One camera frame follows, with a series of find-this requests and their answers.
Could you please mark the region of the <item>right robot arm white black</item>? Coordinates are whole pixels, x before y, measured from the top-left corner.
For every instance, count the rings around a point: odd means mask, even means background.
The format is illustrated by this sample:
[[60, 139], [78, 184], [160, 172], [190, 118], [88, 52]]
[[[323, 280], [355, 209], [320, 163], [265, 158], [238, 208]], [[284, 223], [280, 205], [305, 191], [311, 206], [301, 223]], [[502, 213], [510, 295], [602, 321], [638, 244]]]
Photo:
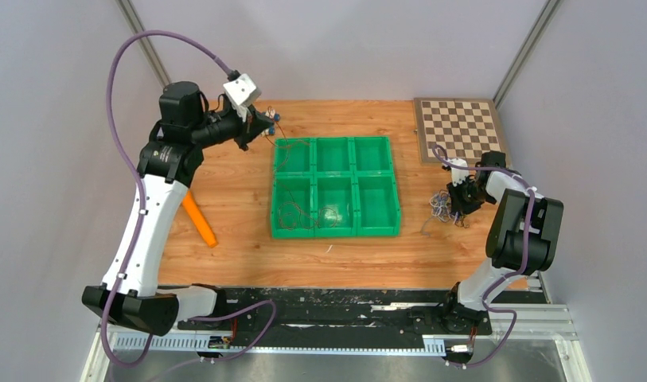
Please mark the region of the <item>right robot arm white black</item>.
[[451, 333], [480, 325], [489, 304], [512, 282], [546, 271], [553, 263], [563, 217], [563, 202], [543, 196], [506, 166], [500, 151], [485, 152], [475, 166], [445, 158], [450, 171], [451, 210], [470, 215], [483, 204], [497, 211], [485, 242], [486, 258], [467, 279], [456, 283], [440, 310], [440, 324]]

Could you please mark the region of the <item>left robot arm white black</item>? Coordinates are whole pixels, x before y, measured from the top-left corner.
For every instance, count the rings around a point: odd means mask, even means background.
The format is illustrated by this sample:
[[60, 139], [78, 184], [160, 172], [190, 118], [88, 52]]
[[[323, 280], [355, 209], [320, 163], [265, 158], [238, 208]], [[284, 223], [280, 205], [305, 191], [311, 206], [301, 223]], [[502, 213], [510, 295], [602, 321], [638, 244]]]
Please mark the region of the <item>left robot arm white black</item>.
[[114, 324], [163, 336], [179, 321], [198, 317], [209, 329], [220, 329], [229, 308], [217, 300], [217, 289], [202, 285], [160, 290], [158, 271], [173, 219], [204, 160], [203, 150], [232, 140], [241, 150], [272, 120], [255, 109], [261, 91], [247, 74], [223, 85], [220, 111], [194, 82], [167, 85], [159, 98], [161, 118], [136, 167], [137, 190], [127, 230], [115, 259], [98, 286], [86, 286], [82, 303]]

